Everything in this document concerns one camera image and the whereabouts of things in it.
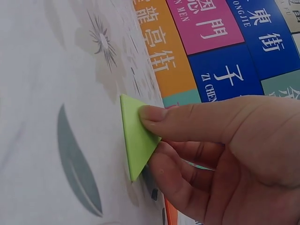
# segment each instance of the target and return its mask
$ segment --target colorful board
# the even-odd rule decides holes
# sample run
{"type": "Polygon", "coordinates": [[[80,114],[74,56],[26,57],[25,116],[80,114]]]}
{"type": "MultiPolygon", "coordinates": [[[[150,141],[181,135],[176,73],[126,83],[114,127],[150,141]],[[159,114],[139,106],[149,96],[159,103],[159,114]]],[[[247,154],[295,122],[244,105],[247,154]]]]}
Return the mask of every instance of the colorful board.
{"type": "Polygon", "coordinates": [[[133,2],[166,108],[300,98],[300,0],[133,2]]]}

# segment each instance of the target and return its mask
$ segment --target finger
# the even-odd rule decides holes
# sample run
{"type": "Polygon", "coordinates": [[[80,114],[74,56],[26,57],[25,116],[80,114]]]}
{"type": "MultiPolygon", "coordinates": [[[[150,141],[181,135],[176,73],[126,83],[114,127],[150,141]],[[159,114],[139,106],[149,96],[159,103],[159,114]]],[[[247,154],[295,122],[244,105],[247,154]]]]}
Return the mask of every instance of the finger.
{"type": "Polygon", "coordinates": [[[167,155],[177,165],[183,179],[185,179],[191,186],[210,192],[211,182],[214,171],[202,170],[196,168],[186,161],[182,160],[177,152],[166,142],[161,142],[156,149],[156,153],[167,155]]]}
{"type": "Polygon", "coordinates": [[[209,169],[216,169],[225,149],[224,145],[211,142],[164,141],[171,145],[182,159],[209,169]]]}
{"type": "Polygon", "coordinates": [[[200,222],[203,221],[209,194],[192,187],[183,179],[178,165],[161,152],[165,143],[159,144],[149,161],[149,167],[160,190],[179,211],[200,222]]]}
{"type": "Polygon", "coordinates": [[[164,139],[229,143],[247,116],[271,99],[266,96],[244,96],[168,110],[143,106],[140,117],[149,131],[164,139]]]}

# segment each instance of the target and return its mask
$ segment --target fingernail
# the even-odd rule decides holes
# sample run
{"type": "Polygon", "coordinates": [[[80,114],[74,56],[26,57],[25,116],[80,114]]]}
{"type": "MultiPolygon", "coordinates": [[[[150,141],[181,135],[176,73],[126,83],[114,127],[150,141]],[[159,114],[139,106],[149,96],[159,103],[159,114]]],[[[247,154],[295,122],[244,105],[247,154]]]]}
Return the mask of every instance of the fingernail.
{"type": "Polygon", "coordinates": [[[139,109],[139,114],[141,119],[149,120],[152,122],[160,122],[164,120],[167,111],[168,110],[164,108],[145,105],[139,109]]]}

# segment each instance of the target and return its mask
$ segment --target teal label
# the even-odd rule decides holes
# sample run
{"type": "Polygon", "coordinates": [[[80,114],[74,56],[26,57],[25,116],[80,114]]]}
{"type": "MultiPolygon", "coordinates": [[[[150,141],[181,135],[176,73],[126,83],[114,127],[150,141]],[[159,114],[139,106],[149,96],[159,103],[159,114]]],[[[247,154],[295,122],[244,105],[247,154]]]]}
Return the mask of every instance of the teal label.
{"type": "Polygon", "coordinates": [[[300,99],[300,70],[262,81],[265,95],[300,99]]]}
{"type": "Polygon", "coordinates": [[[175,95],[163,98],[165,108],[170,108],[177,105],[188,105],[201,103],[199,92],[197,89],[185,91],[175,95]]]}

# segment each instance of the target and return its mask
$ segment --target blue label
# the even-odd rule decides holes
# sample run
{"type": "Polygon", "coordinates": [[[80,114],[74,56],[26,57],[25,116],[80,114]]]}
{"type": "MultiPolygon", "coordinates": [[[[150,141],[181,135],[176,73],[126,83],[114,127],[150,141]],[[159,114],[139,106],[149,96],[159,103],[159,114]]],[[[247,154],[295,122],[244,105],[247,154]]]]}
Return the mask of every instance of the blue label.
{"type": "Polygon", "coordinates": [[[188,56],[202,102],[263,95],[245,44],[188,56]]]}
{"type": "Polygon", "coordinates": [[[275,1],[227,0],[261,80],[300,68],[298,50],[275,1]]]}

